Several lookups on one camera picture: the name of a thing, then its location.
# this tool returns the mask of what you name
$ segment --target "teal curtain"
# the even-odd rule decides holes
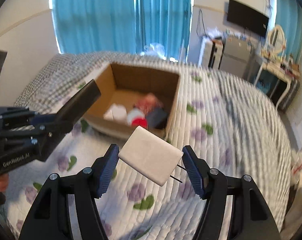
[[[136,52],[134,0],[52,0],[62,53]]]
[[[302,52],[302,8],[296,0],[277,0],[275,24],[282,27],[287,40],[287,59],[298,60]]]
[[[157,42],[167,58],[187,52],[190,35],[191,0],[136,0],[137,53]]]

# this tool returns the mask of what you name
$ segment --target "green leaf print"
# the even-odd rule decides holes
[[[35,189],[39,192],[40,189],[42,188],[42,185],[40,183],[34,182],[33,187],[35,187]]]
[[[207,131],[208,135],[213,135],[213,127],[209,124],[202,124],[202,128],[205,129]]]
[[[139,238],[141,238],[142,236],[144,236],[147,232],[149,232],[149,230],[151,229],[151,227],[149,227],[146,231],[139,233],[135,238],[133,238],[132,240],[137,240]]]
[[[117,174],[118,174],[118,172],[116,171],[116,169],[114,169],[112,176],[111,176],[111,180],[114,180]]]
[[[81,123],[81,133],[85,133],[89,127],[89,124],[84,119],[81,119],[80,123]]]
[[[192,105],[187,104],[187,112],[191,114],[196,114],[196,109]]]
[[[139,210],[147,210],[150,209],[154,204],[154,197],[152,195],[149,195],[146,197],[146,199],[142,199],[140,203],[137,203],[133,206],[135,209]]]
[[[81,88],[83,88],[85,86],[85,82],[82,82],[80,85],[77,86],[77,89],[80,90]]]
[[[72,169],[72,167],[76,164],[76,161],[77,161],[77,158],[72,155],[70,157],[69,167],[67,168],[67,171],[70,171]]]
[[[202,78],[199,77],[199,76],[192,76],[191,78],[192,78],[195,82],[199,82],[199,83],[202,82]]]

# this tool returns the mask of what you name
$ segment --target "white power adapter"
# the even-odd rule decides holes
[[[119,152],[118,157],[162,187],[182,155],[181,150],[138,126]]]

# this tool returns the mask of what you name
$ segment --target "blue gripper pad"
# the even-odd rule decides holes
[[[205,190],[203,185],[203,178],[194,161],[194,158],[197,158],[197,156],[195,155],[190,145],[184,146],[182,152],[182,161],[184,167],[187,170],[187,174],[189,176],[193,190],[197,195],[200,196],[200,198],[204,198]]]
[[[111,144],[106,154],[103,157],[104,166],[98,178],[99,180],[98,191],[97,191],[98,198],[102,197],[102,194],[107,192],[112,174],[119,160],[118,153],[119,153],[118,145]]]

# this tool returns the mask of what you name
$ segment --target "black screen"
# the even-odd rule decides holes
[[[243,3],[230,0],[227,21],[265,37],[269,18]]]

